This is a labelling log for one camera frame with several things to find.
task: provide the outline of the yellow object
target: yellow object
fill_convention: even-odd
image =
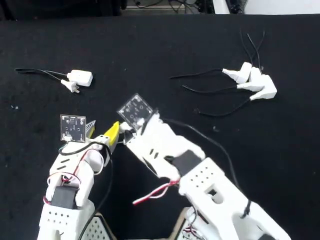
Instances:
[[[87,123],[87,125],[85,126],[85,135],[89,139],[92,137],[92,135],[96,130],[95,123],[96,123],[96,120]]]
[[[110,138],[110,146],[112,146],[115,141],[118,139],[118,135],[119,135],[119,122],[116,121],[112,127],[109,128],[108,131],[106,131],[104,133],[105,136]]]

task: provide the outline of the cable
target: cable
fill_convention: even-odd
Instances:
[[[79,165],[80,165],[81,161],[84,160],[85,156],[87,155],[87,152],[89,152],[91,149],[93,149],[93,148],[90,148],[90,149],[88,149],[87,151],[84,152],[84,154],[83,154],[82,157],[80,158],[77,166],[75,167],[75,170],[74,170],[73,174],[76,174],[76,172],[77,172],[77,170],[78,170],[78,168],[79,168]]]
[[[221,88],[221,89],[218,89],[218,90],[213,90],[213,91],[201,91],[201,90],[196,90],[196,89],[193,89],[191,87],[188,87],[186,85],[181,85],[182,88],[184,89],[187,89],[193,93],[196,93],[196,94],[216,94],[216,93],[219,93],[219,92],[222,92],[222,91],[225,91],[225,90],[230,90],[230,89],[237,89],[237,86],[227,86],[225,88]]]
[[[62,176],[61,176],[61,182],[62,182],[61,185],[63,186],[64,183],[69,184],[69,183],[71,182],[71,180],[72,180],[72,177],[68,178],[67,176],[62,175]]]
[[[98,172],[95,172],[95,173],[93,173],[93,175],[99,175],[101,172],[102,172],[102,170],[104,169],[104,165],[105,165],[105,159],[104,159],[104,157],[101,155],[101,153],[98,151],[98,150],[96,150],[96,149],[93,149],[93,148],[91,148],[91,149],[88,149],[85,153],[84,153],[84,155],[82,156],[82,159],[84,159],[85,158],[85,156],[88,154],[88,152],[89,151],[96,151],[98,154],[99,154],[99,156],[100,156],[100,159],[101,159],[101,167],[100,167],[100,170],[98,171]]]
[[[258,57],[258,65],[259,65],[259,69],[260,69],[260,72],[261,72],[260,54],[259,54],[259,52],[258,52],[258,49],[256,48],[256,45],[255,45],[254,42],[252,41],[249,33],[247,33],[246,35],[247,35],[247,37],[248,37],[251,45],[253,46],[253,48],[254,48],[254,50],[255,50],[256,55],[257,55],[257,57]]]
[[[244,209],[243,215],[240,217],[241,219],[244,219],[246,216],[249,215],[251,203],[252,203],[252,201],[248,200],[248,203],[247,203],[247,205],[246,205],[246,207]]]
[[[187,232],[185,232],[185,231],[182,231],[182,239],[186,239],[186,240],[191,240],[191,238],[189,238],[190,237],[190,234],[188,234]]]
[[[112,182],[113,182],[113,174],[114,174],[114,165],[113,165],[113,162],[112,162],[112,159],[110,157],[110,164],[111,164],[111,173],[110,173],[110,182],[109,182],[109,186],[108,186],[108,189],[104,195],[104,197],[102,198],[102,200],[100,201],[99,205],[97,206],[97,208],[94,210],[94,212],[92,213],[92,215],[89,217],[89,219],[87,220],[87,222],[85,223],[79,237],[78,237],[78,240],[81,240],[83,235],[85,234],[85,231],[87,229],[87,227],[89,226],[91,220],[95,217],[95,215],[97,214],[97,212],[100,210],[100,208],[102,207],[102,205],[104,204],[104,202],[107,200],[109,194],[110,194],[110,191],[111,191],[111,187],[112,187]]]
[[[195,14],[194,11],[192,11],[192,8],[191,8],[190,6],[188,6],[188,5],[185,4],[184,7],[187,7],[192,14]]]
[[[246,45],[245,45],[245,42],[244,42],[244,38],[243,38],[243,36],[242,36],[242,31],[241,31],[241,29],[240,29],[240,39],[241,39],[242,47],[243,47],[246,55],[247,55],[248,58],[250,59],[251,65],[253,66],[253,65],[254,65],[254,61],[253,61],[253,59],[252,59],[252,57],[251,57],[251,55],[250,55],[250,53],[249,53],[249,51],[248,51],[248,49],[247,49],[247,47],[246,47]]]
[[[53,175],[56,175],[56,174],[60,174],[60,176],[66,176],[66,177],[69,175],[70,177],[68,178],[68,181],[70,181],[71,178],[75,178],[75,179],[78,180],[79,186],[81,185],[81,180],[80,180],[79,177],[77,177],[77,176],[75,175],[75,172],[74,172],[74,173],[70,173],[70,172],[66,172],[66,171],[57,171],[57,172],[52,173],[50,176],[48,176],[48,178],[46,179],[46,183],[47,183],[48,185],[50,185],[51,177],[52,177]]]
[[[178,14],[178,10],[179,10],[179,9],[175,9],[174,6],[172,6],[171,1],[172,1],[172,0],[168,0],[168,3],[169,3],[169,5],[170,5],[170,7],[172,8],[172,10],[173,10],[176,14]]]
[[[189,129],[193,130],[195,133],[197,133],[198,135],[200,135],[201,137],[203,137],[204,139],[208,140],[210,143],[212,143],[216,147],[218,147],[220,150],[222,150],[222,152],[225,154],[225,156],[226,156],[226,158],[227,158],[227,160],[229,162],[229,168],[230,168],[231,176],[232,176],[232,179],[233,179],[233,183],[241,191],[239,183],[238,183],[238,180],[237,180],[237,177],[236,177],[234,165],[232,163],[230,155],[227,152],[227,150],[219,142],[217,142],[216,140],[213,140],[212,138],[204,135],[202,132],[197,130],[195,127],[193,127],[193,126],[191,126],[189,124],[186,124],[184,122],[173,120],[173,119],[168,119],[168,118],[163,118],[162,120],[164,120],[166,122],[169,122],[169,123],[172,123],[172,124],[175,124],[175,125],[178,125],[180,127],[189,128]]]
[[[180,5],[178,6],[178,8],[177,8],[177,14],[179,13],[179,9],[181,8],[182,5],[183,5],[183,4],[180,3]]]
[[[189,226],[186,227],[183,231],[185,231],[186,233],[191,233],[193,236],[195,236],[197,239],[200,240],[205,240],[203,237],[198,235],[197,230],[194,229],[193,224],[195,223],[195,221],[197,220],[198,217],[198,212],[196,210],[196,207],[193,203],[192,204],[192,208],[193,208],[193,213],[194,213],[194,219],[192,220],[192,222],[189,223]]]
[[[110,157],[110,159],[111,159],[111,155],[112,155],[112,154],[111,154],[110,148],[109,148],[106,144],[104,144],[104,143],[102,143],[102,142],[98,142],[98,141],[92,141],[92,142],[90,142],[89,144],[87,144],[86,146],[84,146],[84,147],[82,147],[82,148],[80,148],[80,149],[78,149],[78,150],[76,150],[76,151],[72,151],[72,152],[62,152],[63,148],[62,148],[62,149],[59,148],[58,152],[59,152],[59,154],[61,154],[62,156],[70,156],[70,155],[78,154],[78,153],[86,150],[87,148],[89,148],[89,147],[90,147],[91,145],[93,145],[93,144],[98,144],[98,145],[103,146],[103,147],[106,149],[106,151],[108,152],[109,157]]]
[[[65,143],[64,145],[62,145],[62,146],[59,148],[58,152],[59,152],[59,151],[62,151],[62,149],[64,149],[67,145],[68,145],[68,143]]]
[[[201,71],[201,72],[196,72],[192,74],[185,74],[185,75],[177,75],[177,76],[171,76],[170,79],[180,79],[180,78],[188,78],[188,77],[196,77],[196,76],[201,76],[205,74],[209,74],[212,72],[222,72],[222,68],[213,68],[207,71]]]
[[[51,201],[49,201],[47,198],[46,198],[46,196],[43,196],[43,203],[44,204],[51,204]]]
[[[237,14],[246,14],[245,9],[240,4],[237,7],[240,9]]]
[[[194,3],[193,3],[193,4],[187,3],[187,0],[184,0],[184,1],[174,0],[174,1],[176,1],[176,2],[178,2],[178,3],[180,3],[180,4],[187,5],[187,6],[189,6],[189,7],[193,7],[193,8],[195,8],[195,9],[199,10],[199,8],[198,8]]]
[[[145,6],[139,6],[138,2],[136,0],[133,0],[134,4],[136,5],[137,8],[139,9],[145,9],[145,8],[148,8],[148,7],[152,7],[152,6],[155,6],[155,5],[158,5],[160,3],[162,3],[164,0],[159,0],[155,3],[151,3],[149,5],[145,5]]]
[[[47,73],[50,73],[50,74],[55,74],[55,75],[60,75],[60,76],[64,76],[66,77],[67,74],[64,74],[64,73],[61,73],[61,72],[57,72],[57,71],[49,71],[49,70],[45,70]]]
[[[140,197],[137,200],[134,200],[132,202],[132,204],[133,205],[138,205],[140,203],[145,202],[148,199],[159,199],[159,198],[163,197],[166,194],[166,192],[167,192],[169,187],[177,184],[178,182],[179,182],[179,179],[178,180],[171,180],[168,183],[162,184],[161,186],[157,187],[155,190],[153,190],[152,192],[148,193],[147,195],[145,195],[143,197]],[[160,192],[161,190],[163,190],[163,192],[160,195],[154,196],[154,194]]]
[[[250,98],[246,99],[244,102],[242,102],[239,106],[237,106],[236,108],[232,109],[231,111],[225,112],[225,113],[207,113],[207,112],[203,112],[200,111],[198,108],[196,109],[196,113],[198,113],[199,115],[204,115],[204,116],[208,116],[208,117],[224,117],[224,116],[228,116],[230,114],[233,114],[235,111],[239,110],[240,108],[242,108],[245,104],[249,103],[251,100]]]
[[[18,74],[30,74],[30,73],[35,73],[35,72],[40,72],[43,74],[47,74],[50,77],[52,77],[55,80],[58,80],[59,82],[61,82],[61,79],[54,76],[53,74],[49,73],[48,71],[45,70],[41,70],[41,69],[36,69],[36,68],[15,68],[14,69]]]
[[[264,40],[265,40],[265,36],[266,36],[266,31],[263,30],[262,38],[261,38],[261,40],[260,40],[260,42],[259,42],[259,44],[258,44],[258,47],[256,48],[256,49],[258,50],[258,52],[259,52],[259,50],[260,50],[260,47],[262,46],[262,43],[263,43]],[[255,52],[251,57],[252,57],[252,60],[254,60],[255,57],[256,57],[256,52]]]

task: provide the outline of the black felt mat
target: black felt mat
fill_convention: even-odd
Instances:
[[[97,120],[104,133],[116,110],[138,92],[163,117],[194,125],[229,151],[239,184],[293,240],[318,239],[320,216],[319,52],[320,16],[153,16],[0,22],[0,239],[35,239],[49,168],[61,146],[60,114]],[[224,112],[250,93],[197,96],[181,83],[216,89],[224,76],[169,80],[209,68],[236,69],[247,60],[239,29],[259,41],[263,71],[275,99]],[[41,75],[18,75],[17,67],[92,71],[92,87],[71,94]],[[199,144],[230,177],[223,154],[187,129],[173,127]],[[114,184],[101,212],[119,239],[167,237],[188,201],[172,188],[159,200],[131,202],[164,183],[125,147],[114,153]],[[90,199],[106,190],[108,170],[95,179]]]

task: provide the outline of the circuit board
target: circuit board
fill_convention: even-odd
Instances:
[[[60,115],[60,139],[67,142],[86,142],[85,116]]]
[[[142,126],[139,122],[148,119],[152,112],[153,109],[138,93],[133,95],[130,100],[117,111],[135,130],[138,130]]]

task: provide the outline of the white plug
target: white plug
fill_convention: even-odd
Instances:
[[[251,69],[249,82],[245,82],[242,84],[238,84],[236,86],[237,89],[246,89],[252,92],[259,92],[261,89],[265,87],[264,78],[257,67],[253,67]]]
[[[79,86],[89,87],[91,85],[93,75],[90,71],[72,70],[66,77],[71,82],[75,82]]]
[[[235,80],[237,84],[244,84],[248,81],[250,72],[251,72],[252,65],[249,62],[244,62],[240,71],[228,70],[223,68],[222,72],[227,74],[230,78]]]
[[[269,75],[262,75],[262,80],[264,82],[264,88],[250,97],[250,100],[256,99],[273,99],[277,94],[277,89]]]
[[[77,93],[77,94],[79,93],[79,90],[78,90],[79,87],[74,81],[66,81],[62,79],[61,83],[65,85],[65,87],[69,89],[70,92]]]
[[[131,129],[132,127],[129,126],[129,124],[126,121],[124,121],[119,126],[119,133],[123,134],[125,131],[130,131]]]

